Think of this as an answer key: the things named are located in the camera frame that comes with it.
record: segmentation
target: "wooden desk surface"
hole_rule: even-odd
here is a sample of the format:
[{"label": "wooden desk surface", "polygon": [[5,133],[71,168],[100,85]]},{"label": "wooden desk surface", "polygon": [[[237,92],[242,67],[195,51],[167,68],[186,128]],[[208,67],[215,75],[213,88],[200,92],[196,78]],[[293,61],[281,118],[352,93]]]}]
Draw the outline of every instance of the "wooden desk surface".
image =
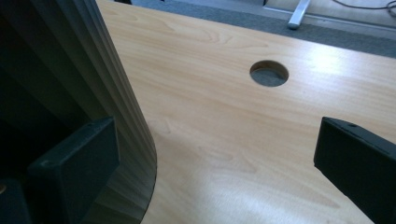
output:
[{"label": "wooden desk surface", "polygon": [[[99,2],[158,153],[143,223],[370,223],[313,157],[323,116],[396,142],[396,60]],[[257,61],[286,84],[255,83]]]}]

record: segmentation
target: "metal chair leg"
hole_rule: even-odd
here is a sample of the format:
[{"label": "metal chair leg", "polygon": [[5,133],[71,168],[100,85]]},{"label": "metal chair leg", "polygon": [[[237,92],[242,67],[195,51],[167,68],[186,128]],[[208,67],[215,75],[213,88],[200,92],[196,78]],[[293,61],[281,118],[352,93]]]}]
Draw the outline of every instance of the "metal chair leg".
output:
[{"label": "metal chair leg", "polygon": [[291,30],[297,30],[300,27],[301,20],[303,19],[306,9],[309,6],[309,2],[310,0],[300,0],[300,3],[294,10],[294,13],[288,23],[288,27]]}]

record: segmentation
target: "gray carpet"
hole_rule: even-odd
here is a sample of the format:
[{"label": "gray carpet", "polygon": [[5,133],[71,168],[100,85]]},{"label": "gray carpet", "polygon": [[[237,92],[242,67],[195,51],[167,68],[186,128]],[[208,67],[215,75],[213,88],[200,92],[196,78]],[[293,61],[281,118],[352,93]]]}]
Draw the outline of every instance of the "gray carpet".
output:
[{"label": "gray carpet", "polygon": [[290,36],[343,49],[353,49],[361,52],[396,58],[396,41],[370,35],[354,34],[350,32],[324,28],[316,25],[304,24],[298,31],[289,30],[287,21],[245,12],[225,10],[215,7],[197,6],[174,0],[133,0],[134,5],[160,11],[172,12],[180,15],[218,21],[248,29],[267,33]]}]

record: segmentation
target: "wood grain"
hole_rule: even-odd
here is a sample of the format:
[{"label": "wood grain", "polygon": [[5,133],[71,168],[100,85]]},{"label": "wood grain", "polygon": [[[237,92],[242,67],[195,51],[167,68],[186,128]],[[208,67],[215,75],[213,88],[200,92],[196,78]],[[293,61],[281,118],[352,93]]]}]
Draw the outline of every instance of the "wood grain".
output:
[{"label": "wood grain", "polygon": [[[98,3],[157,148],[143,223],[371,222],[313,157],[323,116],[396,142],[395,60]],[[286,84],[255,83],[261,60]]]},{"label": "wood grain", "polygon": [[[288,11],[294,11],[299,0],[279,1],[269,0],[266,7],[280,8]],[[357,7],[385,7],[389,0],[364,1],[364,0],[343,0],[342,3]],[[351,7],[344,7],[333,0],[312,0],[308,14],[336,18],[345,21],[356,21],[367,24],[381,25],[396,28],[396,18],[391,17],[385,9],[366,10]]]}]

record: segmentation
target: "circular grommet hole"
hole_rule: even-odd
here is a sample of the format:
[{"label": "circular grommet hole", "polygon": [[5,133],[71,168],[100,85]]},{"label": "circular grommet hole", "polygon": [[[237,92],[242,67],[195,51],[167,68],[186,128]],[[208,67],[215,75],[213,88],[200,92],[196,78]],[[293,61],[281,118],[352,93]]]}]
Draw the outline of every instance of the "circular grommet hole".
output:
[{"label": "circular grommet hole", "polygon": [[285,84],[289,78],[289,72],[281,63],[260,61],[251,66],[250,76],[263,86],[277,87]]}]

